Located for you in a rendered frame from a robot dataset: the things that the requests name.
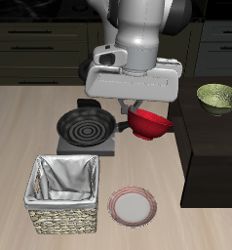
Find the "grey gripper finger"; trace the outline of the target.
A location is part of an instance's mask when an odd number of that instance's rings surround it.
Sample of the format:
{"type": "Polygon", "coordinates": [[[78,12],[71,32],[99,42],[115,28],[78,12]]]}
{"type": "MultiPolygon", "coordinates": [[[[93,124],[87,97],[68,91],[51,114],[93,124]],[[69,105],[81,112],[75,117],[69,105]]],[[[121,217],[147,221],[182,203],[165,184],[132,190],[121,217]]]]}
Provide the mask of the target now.
{"type": "Polygon", "coordinates": [[[143,101],[136,100],[134,104],[130,105],[130,110],[131,111],[136,111],[140,105],[142,104],[143,101]]]}
{"type": "Polygon", "coordinates": [[[118,99],[118,102],[121,106],[121,114],[128,114],[129,106],[124,103],[123,99],[118,99]]]}

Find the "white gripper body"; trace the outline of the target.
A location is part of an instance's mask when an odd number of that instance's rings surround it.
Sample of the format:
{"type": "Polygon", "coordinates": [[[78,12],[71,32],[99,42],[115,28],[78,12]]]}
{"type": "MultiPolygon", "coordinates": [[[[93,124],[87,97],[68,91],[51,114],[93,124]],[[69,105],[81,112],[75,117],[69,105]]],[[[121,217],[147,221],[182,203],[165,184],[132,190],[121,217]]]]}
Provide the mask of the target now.
{"type": "Polygon", "coordinates": [[[177,98],[182,64],[158,58],[145,76],[123,73],[122,67],[91,62],[85,92],[89,97],[171,103],[177,98]]]}

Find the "red bowl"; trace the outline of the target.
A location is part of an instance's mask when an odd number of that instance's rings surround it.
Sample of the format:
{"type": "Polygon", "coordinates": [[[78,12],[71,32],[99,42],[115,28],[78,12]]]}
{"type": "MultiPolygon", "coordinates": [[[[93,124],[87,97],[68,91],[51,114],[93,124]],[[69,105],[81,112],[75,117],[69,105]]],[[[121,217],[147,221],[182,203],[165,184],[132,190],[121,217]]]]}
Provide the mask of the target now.
{"type": "Polygon", "coordinates": [[[147,141],[162,137],[174,126],[173,122],[163,116],[140,108],[136,112],[128,109],[128,123],[135,136],[147,141]]]}

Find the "dark grey stove plate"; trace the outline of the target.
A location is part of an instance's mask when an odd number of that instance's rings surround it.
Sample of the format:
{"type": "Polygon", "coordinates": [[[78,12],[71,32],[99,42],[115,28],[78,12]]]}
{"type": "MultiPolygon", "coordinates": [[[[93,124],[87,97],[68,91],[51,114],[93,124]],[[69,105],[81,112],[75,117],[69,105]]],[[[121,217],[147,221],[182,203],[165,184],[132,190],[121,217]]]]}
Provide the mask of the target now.
{"type": "Polygon", "coordinates": [[[80,147],[71,145],[63,138],[58,140],[58,155],[71,154],[94,154],[98,156],[114,156],[115,155],[115,135],[112,134],[105,142],[96,146],[80,147]]]}

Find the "green bowl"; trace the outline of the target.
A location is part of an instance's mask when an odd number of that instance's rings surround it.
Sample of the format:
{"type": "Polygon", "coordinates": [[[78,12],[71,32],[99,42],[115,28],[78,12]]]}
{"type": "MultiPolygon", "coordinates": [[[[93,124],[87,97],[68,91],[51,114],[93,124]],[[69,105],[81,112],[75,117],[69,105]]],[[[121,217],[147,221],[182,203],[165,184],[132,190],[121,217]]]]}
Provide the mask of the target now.
{"type": "Polygon", "coordinates": [[[221,116],[232,111],[232,87],[211,83],[197,90],[201,108],[212,116],[221,116]]]}

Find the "white plate with red rings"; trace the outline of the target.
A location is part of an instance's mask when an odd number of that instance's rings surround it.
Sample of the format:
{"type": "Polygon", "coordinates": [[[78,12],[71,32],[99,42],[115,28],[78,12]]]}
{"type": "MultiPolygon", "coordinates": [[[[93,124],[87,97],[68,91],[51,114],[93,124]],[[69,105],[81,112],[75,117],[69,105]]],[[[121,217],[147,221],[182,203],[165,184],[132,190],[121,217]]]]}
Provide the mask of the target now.
{"type": "Polygon", "coordinates": [[[148,190],[129,186],[112,193],[107,209],[117,224],[128,228],[141,228],[154,219],[158,204],[148,190]]]}

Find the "black frying pan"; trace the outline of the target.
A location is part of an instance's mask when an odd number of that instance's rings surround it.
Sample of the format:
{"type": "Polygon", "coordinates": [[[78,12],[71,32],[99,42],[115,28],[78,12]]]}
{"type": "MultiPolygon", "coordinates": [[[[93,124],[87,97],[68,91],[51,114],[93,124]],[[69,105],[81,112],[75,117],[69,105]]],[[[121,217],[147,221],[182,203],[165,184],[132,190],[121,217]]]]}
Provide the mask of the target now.
{"type": "Polygon", "coordinates": [[[129,128],[127,121],[117,123],[114,116],[98,107],[79,107],[63,115],[58,134],[69,144],[88,147],[105,142],[113,133],[129,128]]]}

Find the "dark wooden cabinet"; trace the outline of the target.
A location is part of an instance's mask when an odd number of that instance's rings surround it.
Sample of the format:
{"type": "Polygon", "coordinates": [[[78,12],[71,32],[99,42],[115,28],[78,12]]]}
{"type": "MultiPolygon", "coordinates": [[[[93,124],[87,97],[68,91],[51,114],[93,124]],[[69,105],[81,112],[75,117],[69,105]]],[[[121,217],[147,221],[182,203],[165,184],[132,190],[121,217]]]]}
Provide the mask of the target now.
{"type": "Polygon", "coordinates": [[[169,104],[185,179],[182,208],[232,208],[232,111],[211,116],[201,108],[197,90],[209,83],[232,87],[232,78],[181,78],[169,104]]]}

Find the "dark kitchen cupboards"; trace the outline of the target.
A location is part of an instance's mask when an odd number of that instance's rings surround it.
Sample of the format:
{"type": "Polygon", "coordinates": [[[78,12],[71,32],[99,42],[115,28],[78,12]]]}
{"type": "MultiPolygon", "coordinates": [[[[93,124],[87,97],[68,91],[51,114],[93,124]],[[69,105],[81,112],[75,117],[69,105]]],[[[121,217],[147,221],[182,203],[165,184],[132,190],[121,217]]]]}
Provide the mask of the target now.
{"type": "Polygon", "coordinates": [[[90,0],[0,0],[0,86],[82,86],[104,43],[90,0]]]}

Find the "wicker basket with white liner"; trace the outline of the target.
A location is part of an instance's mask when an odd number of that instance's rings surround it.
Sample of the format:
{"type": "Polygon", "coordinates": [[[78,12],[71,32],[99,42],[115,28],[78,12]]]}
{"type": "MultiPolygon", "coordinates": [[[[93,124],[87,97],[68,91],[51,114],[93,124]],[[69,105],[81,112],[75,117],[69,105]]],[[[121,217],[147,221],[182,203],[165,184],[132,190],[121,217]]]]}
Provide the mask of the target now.
{"type": "Polygon", "coordinates": [[[97,231],[99,158],[39,155],[24,194],[24,207],[40,234],[97,231]]]}

